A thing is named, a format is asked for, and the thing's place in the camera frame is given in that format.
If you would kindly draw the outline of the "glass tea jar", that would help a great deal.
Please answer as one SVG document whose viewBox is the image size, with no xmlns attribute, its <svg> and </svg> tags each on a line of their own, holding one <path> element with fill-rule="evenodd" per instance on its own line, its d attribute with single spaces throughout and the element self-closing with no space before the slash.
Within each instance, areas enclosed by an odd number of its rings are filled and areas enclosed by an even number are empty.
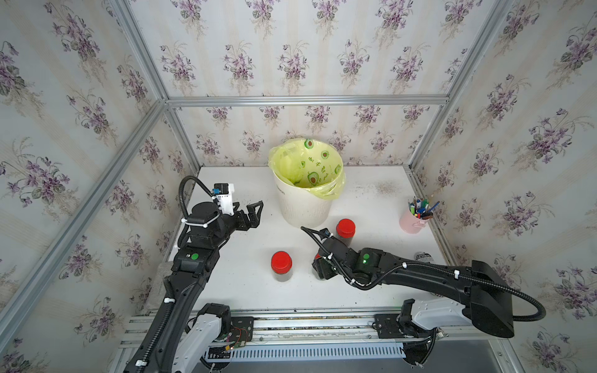
<svg viewBox="0 0 597 373">
<path fill-rule="evenodd" d="M 315 255 L 313 262 L 312 262 L 313 272 L 318 280 L 323 279 L 322 270 L 321 270 L 321 266 L 320 266 L 320 259 L 321 259 L 321 256 L 319 254 L 317 254 L 317 255 Z"/>
</svg>

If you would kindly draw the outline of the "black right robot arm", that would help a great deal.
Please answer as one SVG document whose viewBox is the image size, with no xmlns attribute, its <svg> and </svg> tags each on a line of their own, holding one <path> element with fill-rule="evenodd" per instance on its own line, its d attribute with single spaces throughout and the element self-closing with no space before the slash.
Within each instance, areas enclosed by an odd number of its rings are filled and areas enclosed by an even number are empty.
<svg viewBox="0 0 597 373">
<path fill-rule="evenodd" d="M 483 261 L 469 266 L 447 266 L 409 260 L 383 250 L 356 251 L 328 229 L 301 230 L 318 246 L 312 266 L 321 280 L 341 276 L 360 291 L 381 285 L 399 285 L 435 295 L 432 301 L 405 300 L 397 315 L 376 317 L 379 338 L 405 337 L 404 361 L 423 367 L 446 326 L 474 326 L 499 338 L 512 338 L 515 323 L 545 318 L 544 305 L 514 289 Z"/>
</svg>

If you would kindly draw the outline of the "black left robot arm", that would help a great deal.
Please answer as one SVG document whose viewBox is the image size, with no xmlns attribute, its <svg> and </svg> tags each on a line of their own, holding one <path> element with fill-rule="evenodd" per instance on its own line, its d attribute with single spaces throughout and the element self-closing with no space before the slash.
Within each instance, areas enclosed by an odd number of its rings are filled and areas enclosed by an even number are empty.
<svg viewBox="0 0 597 373">
<path fill-rule="evenodd" d="M 234 186 L 216 183 L 208 188 L 196 176 L 184 177 L 178 199 L 183 229 L 170 275 L 163 279 L 165 295 L 126 372 L 191 372 L 210 345 L 232 332 L 230 308 L 207 303 L 192 313 L 219 261 L 220 251 L 235 232 L 261 223 L 262 201 L 240 209 L 233 201 Z"/>
</svg>

